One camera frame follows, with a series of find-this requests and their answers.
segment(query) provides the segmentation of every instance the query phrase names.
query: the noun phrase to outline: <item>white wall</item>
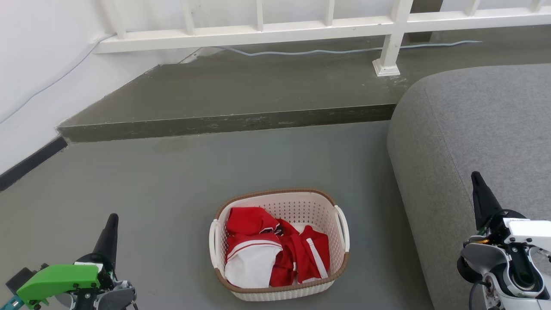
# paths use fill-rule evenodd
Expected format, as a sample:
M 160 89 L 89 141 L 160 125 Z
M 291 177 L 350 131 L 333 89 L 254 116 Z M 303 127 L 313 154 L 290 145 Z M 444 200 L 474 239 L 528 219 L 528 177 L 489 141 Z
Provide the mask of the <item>white wall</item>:
M 109 25 L 102 16 L 99 0 L 1 0 L 0 115 L 104 35 Z M 147 21 L 134 26 L 144 28 Z M 179 62 L 193 51 L 91 54 L 0 124 L 0 174 L 54 139 L 63 120 L 157 64 Z
M 196 27 L 254 24 L 255 0 L 190 0 Z M 469 0 L 444 0 L 463 10 Z M 0 1 L 0 115 L 110 31 L 100 0 Z M 326 0 L 264 0 L 264 22 L 321 20 Z M 481 9 L 530 0 L 482 0 Z M 180 0 L 118 0 L 130 30 L 184 28 Z M 392 0 L 336 0 L 335 18 L 386 15 Z M 0 124 L 0 174 L 56 137 L 55 127 L 159 63 L 194 49 L 90 55 L 75 71 Z

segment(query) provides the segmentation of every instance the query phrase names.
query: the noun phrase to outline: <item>railing post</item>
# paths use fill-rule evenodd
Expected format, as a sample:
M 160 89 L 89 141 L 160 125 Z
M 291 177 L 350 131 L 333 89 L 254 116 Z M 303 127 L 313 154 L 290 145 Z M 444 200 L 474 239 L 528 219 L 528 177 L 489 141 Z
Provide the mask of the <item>railing post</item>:
M 331 27 L 333 25 L 334 11 L 335 11 L 335 0 L 327 0 L 327 6 L 325 7 L 325 26 Z
M 474 14 L 478 9 L 479 4 L 480 4 L 480 0 L 471 0 L 471 2 L 469 3 L 469 6 L 465 10 L 465 14 L 467 14 L 467 16 L 474 16 Z
M 532 0 L 532 3 L 530 3 L 530 10 L 534 13 L 538 13 L 544 2 L 545 0 Z
M 256 0 L 256 30 L 264 31 L 264 13 L 262 9 L 262 0 Z
M 182 6 L 183 21 L 186 23 L 187 35 L 195 35 L 195 26 L 193 25 L 190 4 L 188 0 L 180 0 L 180 4 Z
M 373 60 L 375 73 L 379 77 L 399 76 L 400 71 L 396 65 L 396 59 L 402 45 L 402 38 L 407 30 L 409 12 L 412 9 L 413 0 L 395 0 L 392 5 L 390 18 L 394 22 L 392 33 L 387 34 L 382 47 L 381 58 Z
M 102 0 L 102 3 L 105 9 L 105 13 L 107 13 L 107 18 L 111 23 L 111 26 L 114 28 L 115 32 L 117 32 L 117 37 L 119 39 L 125 39 L 126 29 L 118 13 L 115 0 Z

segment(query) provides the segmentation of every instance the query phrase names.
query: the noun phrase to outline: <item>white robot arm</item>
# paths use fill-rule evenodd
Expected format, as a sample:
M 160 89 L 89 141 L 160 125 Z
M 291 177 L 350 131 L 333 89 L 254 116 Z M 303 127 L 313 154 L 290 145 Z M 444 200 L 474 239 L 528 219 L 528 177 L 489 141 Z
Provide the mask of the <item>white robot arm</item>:
M 532 260 L 539 253 L 551 261 L 551 222 L 502 209 L 480 173 L 472 180 L 478 234 L 464 242 L 457 261 L 459 273 L 473 283 L 469 309 L 480 284 L 486 309 L 551 310 L 551 277 Z

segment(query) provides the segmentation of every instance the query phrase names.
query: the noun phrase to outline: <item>white fabric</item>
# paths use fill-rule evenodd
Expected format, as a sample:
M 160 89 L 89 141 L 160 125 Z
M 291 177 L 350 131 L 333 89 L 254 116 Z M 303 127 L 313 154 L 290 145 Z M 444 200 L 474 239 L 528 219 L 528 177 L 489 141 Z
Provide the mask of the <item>white fabric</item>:
M 228 282 L 237 287 L 269 287 L 275 258 L 282 248 L 281 245 L 270 244 L 265 240 L 255 241 L 262 244 L 248 244 L 243 247 L 239 244 L 239 249 L 233 250 L 228 256 L 225 276 Z
M 323 264 L 323 260 L 321 260 L 320 254 L 317 252 L 316 247 L 314 246 L 314 242 L 312 241 L 312 238 L 306 239 L 308 242 L 308 245 L 310 245 L 310 249 L 312 250 L 312 255 L 314 255 L 314 261 L 316 262 L 317 270 L 320 272 L 320 276 L 322 279 L 325 279 L 329 277 L 327 275 L 327 270 L 325 270 L 325 266 Z

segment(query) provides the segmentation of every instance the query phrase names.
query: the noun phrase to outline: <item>brown basket rim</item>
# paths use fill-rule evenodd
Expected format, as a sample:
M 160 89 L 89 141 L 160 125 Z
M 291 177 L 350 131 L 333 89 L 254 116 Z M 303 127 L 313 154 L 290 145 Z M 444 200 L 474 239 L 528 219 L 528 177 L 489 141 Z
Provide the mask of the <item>brown basket rim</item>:
M 272 195 L 272 194 L 285 194 L 285 193 L 315 193 L 322 195 L 325 197 L 329 202 L 334 206 L 335 201 L 329 196 L 328 194 L 324 193 L 323 191 L 312 189 L 312 188 L 291 188 L 291 189 L 281 189 L 281 190 L 267 190 L 267 191 L 258 191 L 255 193 L 250 193 L 247 195 L 238 196 L 235 198 L 232 198 L 228 200 L 225 204 L 218 209 L 218 212 L 216 213 L 216 219 L 220 219 L 220 214 L 222 214 L 222 211 L 231 203 L 242 200 L 246 198 L 252 198 L 257 196 L 264 196 L 264 195 Z M 342 275 L 344 272 L 344 269 L 346 269 L 346 266 L 348 265 L 348 255 L 349 252 L 344 252 L 344 258 L 341 267 L 333 273 L 330 277 L 327 277 L 325 279 L 320 279 L 308 283 L 302 283 L 302 284 L 296 284 L 296 285 L 289 285 L 289 286 L 280 286 L 280 287 L 266 287 L 266 288 L 240 288 L 235 285 L 232 285 L 230 282 L 228 282 L 223 276 L 222 273 L 218 268 L 214 269 L 214 272 L 216 273 L 216 277 L 218 278 L 218 281 L 222 283 L 228 290 L 240 293 L 240 294 L 253 294 L 253 293 L 277 293 L 277 292 L 286 292 L 286 291 L 294 291 L 294 290 L 300 290 L 302 288 L 307 287 L 313 287 L 318 286 L 322 284 L 326 284 L 329 282 L 332 282 L 336 280 L 338 277 Z

